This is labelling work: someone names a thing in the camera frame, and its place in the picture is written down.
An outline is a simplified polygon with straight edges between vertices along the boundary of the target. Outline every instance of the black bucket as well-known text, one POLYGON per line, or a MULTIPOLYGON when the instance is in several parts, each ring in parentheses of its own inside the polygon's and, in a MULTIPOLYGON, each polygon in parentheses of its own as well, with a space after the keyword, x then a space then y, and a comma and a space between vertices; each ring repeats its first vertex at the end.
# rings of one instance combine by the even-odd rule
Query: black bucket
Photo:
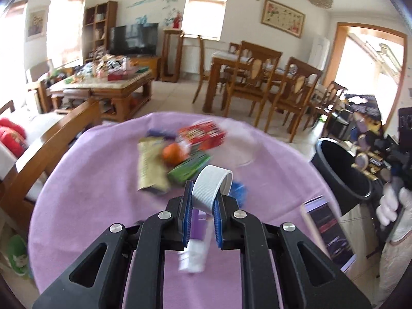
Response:
POLYGON ((355 157, 330 138, 316 142, 312 164, 323 176, 339 204, 342 215, 371 197, 370 180, 352 167, 355 157))

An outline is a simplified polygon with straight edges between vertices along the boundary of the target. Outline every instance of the television screen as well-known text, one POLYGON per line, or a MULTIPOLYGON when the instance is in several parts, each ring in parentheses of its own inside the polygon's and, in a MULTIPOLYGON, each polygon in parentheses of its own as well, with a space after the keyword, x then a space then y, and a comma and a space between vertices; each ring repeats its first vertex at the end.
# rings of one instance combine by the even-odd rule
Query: television screen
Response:
POLYGON ((158 23, 132 24, 110 30, 113 55, 156 55, 158 23))

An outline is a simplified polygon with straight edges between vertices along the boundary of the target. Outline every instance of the smartphone screen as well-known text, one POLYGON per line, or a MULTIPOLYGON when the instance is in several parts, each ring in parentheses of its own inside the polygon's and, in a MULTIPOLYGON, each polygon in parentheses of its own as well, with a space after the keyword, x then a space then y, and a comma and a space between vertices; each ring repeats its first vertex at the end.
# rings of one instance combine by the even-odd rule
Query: smartphone screen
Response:
POLYGON ((346 271, 356 260, 356 255, 353 253, 351 244, 330 209, 327 200, 321 196, 306 202, 304 206, 325 243, 330 259, 341 271, 346 271))

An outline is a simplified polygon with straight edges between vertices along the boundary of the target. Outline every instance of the white ring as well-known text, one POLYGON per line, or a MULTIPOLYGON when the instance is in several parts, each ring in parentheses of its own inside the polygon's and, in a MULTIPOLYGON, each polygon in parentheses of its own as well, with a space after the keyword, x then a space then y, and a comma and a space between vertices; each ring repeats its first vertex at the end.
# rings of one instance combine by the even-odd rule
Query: white ring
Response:
POLYGON ((212 214, 216 194, 228 195, 233 180, 231 171, 207 165, 197 177, 192 191, 193 208, 212 214))

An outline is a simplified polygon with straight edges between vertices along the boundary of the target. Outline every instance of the framed painting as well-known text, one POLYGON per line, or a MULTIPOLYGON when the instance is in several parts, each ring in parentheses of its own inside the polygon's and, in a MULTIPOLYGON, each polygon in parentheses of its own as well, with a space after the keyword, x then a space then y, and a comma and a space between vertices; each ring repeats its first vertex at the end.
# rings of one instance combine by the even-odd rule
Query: framed painting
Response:
POLYGON ((305 23, 305 14, 279 2, 265 0, 260 23, 300 38, 305 23))
POLYGON ((46 35, 47 7, 40 7, 28 11, 26 41, 46 35))

